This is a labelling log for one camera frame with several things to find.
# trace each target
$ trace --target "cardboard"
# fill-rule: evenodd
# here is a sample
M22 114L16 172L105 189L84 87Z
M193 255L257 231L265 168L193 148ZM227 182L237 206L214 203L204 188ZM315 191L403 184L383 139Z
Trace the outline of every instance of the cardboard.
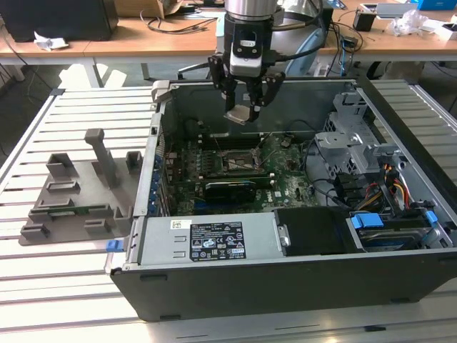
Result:
M181 7L182 0L114 0L117 14L120 17L139 18L144 10L144 18L165 18L176 13Z

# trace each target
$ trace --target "power supply label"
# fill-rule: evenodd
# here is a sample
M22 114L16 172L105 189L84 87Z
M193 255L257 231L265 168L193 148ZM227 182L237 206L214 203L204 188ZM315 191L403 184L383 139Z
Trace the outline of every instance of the power supply label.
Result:
M241 222L192 224L190 242L194 262L246 258Z

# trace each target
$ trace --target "black box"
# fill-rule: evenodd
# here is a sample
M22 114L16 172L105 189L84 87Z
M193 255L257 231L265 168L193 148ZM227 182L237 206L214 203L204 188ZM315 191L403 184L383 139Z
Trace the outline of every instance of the black box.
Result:
M352 27L357 31L368 32L371 30L375 18L375 13L357 11Z
M14 41L48 38L107 41L118 23L114 0L0 0Z

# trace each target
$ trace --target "blue clip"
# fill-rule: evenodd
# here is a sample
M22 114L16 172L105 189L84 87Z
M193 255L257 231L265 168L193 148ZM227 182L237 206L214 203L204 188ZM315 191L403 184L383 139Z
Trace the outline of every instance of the blue clip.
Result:
M110 239L106 243L106 252L123 252L123 242L118 239Z
M351 218L355 229L362 227L383 227L384 223L377 213L359 213Z
M362 228L362 222L358 219L357 216L351 218L352 225L354 225L354 229Z
M435 212L427 211L426 218L427 218L428 222L430 223L431 227L438 226L438 217L436 216Z

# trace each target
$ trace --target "yellow wire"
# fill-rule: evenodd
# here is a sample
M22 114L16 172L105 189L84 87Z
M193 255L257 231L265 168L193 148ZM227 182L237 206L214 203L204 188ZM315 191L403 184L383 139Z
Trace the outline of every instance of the yellow wire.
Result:
M403 190L403 187L400 186L399 184L393 184L393 185L394 185L395 187L397 187L398 189L400 189L401 195L402 195L402 197L403 197L403 202L405 202L405 201L406 201L406 198L405 198L405 191Z
M362 209L364 207L367 207L369 204L371 204L372 202L377 200L382 194L383 194L383 192L377 193L377 195L375 195L373 198L369 199L365 204L362 204L362 206L359 207L358 209Z

